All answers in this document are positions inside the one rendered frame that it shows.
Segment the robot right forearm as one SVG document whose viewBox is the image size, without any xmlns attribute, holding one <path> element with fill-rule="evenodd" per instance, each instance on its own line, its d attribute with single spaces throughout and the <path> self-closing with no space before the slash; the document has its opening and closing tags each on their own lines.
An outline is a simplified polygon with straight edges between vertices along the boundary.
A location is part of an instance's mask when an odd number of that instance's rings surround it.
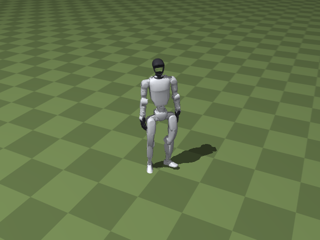
<svg viewBox="0 0 320 240">
<path fill-rule="evenodd" d="M 142 99 L 140 100 L 140 113 L 139 120 L 143 121 L 143 118 L 146 118 L 146 105 L 142 105 Z"/>
</svg>

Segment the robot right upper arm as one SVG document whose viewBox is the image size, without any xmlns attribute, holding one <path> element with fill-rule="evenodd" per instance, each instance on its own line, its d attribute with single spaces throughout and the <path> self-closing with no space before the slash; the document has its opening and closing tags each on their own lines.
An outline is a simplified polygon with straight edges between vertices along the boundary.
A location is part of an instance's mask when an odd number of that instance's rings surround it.
<svg viewBox="0 0 320 240">
<path fill-rule="evenodd" d="M 148 104 L 148 99 L 146 99 L 147 97 L 147 91 L 148 91 L 148 87 L 150 86 L 150 79 L 145 79 L 142 80 L 141 82 L 141 89 L 140 89 L 140 95 L 141 95 L 141 99 L 142 99 L 142 105 L 147 105 Z"/>
</svg>

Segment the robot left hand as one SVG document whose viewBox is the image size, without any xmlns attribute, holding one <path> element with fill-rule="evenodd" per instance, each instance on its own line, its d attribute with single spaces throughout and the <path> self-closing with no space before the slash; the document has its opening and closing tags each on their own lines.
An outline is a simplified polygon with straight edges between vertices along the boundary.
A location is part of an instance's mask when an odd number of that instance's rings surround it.
<svg viewBox="0 0 320 240">
<path fill-rule="evenodd" d="M 179 111 L 177 111 L 177 113 L 175 112 L 175 115 L 176 115 L 176 117 L 177 117 L 177 122 L 179 121 L 179 115 L 180 115 L 180 110 Z"/>
</svg>

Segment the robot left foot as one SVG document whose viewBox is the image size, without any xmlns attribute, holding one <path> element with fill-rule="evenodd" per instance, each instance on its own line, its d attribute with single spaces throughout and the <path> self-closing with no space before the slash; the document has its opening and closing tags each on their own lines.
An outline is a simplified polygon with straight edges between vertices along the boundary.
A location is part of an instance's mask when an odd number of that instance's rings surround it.
<svg viewBox="0 0 320 240">
<path fill-rule="evenodd" d="M 166 161 L 166 159 L 164 159 L 163 164 L 168 165 L 169 167 L 174 167 L 174 168 L 178 167 L 178 164 L 173 162 L 172 160 Z"/>
</svg>

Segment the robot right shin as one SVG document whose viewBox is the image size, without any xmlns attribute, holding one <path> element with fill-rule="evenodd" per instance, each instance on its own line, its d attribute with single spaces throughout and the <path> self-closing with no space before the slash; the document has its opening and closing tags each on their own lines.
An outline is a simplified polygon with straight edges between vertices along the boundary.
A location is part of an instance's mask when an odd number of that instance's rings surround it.
<svg viewBox="0 0 320 240">
<path fill-rule="evenodd" d="M 147 145 L 147 158 L 148 158 L 148 165 L 152 164 L 152 157 L 153 157 L 153 147 Z"/>
</svg>

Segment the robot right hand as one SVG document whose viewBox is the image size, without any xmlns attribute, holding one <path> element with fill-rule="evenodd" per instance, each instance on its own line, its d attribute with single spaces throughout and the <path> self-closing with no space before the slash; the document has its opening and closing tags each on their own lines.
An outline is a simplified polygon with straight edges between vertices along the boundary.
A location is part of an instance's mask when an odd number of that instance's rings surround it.
<svg viewBox="0 0 320 240">
<path fill-rule="evenodd" d="M 146 123 L 145 123 L 146 119 L 145 117 L 142 118 L 142 121 L 140 120 L 140 124 L 141 124 L 141 127 L 146 131 L 147 130 L 147 126 L 146 126 Z"/>
</svg>

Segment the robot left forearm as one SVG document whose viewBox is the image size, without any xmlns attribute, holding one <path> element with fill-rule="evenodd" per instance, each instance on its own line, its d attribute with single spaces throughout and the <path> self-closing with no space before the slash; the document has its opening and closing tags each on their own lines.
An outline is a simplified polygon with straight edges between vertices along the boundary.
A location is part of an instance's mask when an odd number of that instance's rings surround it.
<svg viewBox="0 0 320 240">
<path fill-rule="evenodd" d="M 178 111 L 181 112 L 181 106 L 180 106 L 180 98 L 177 100 L 173 100 L 174 102 L 174 107 L 175 107 L 175 112 L 177 113 Z"/>
</svg>

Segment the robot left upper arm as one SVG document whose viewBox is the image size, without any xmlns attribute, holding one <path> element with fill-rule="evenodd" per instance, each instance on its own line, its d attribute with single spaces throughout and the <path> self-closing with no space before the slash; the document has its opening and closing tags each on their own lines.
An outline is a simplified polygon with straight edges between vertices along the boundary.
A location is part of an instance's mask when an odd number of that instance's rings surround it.
<svg viewBox="0 0 320 240">
<path fill-rule="evenodd" d="M 178 91 L 178 81 L 174 76 L 168 76 L 171 84 L 171 91 L 172 91 L 172 96 L 171 98 L 176 101 L 180 98 L 180 95 L 177 93 Z"/>
</svg>

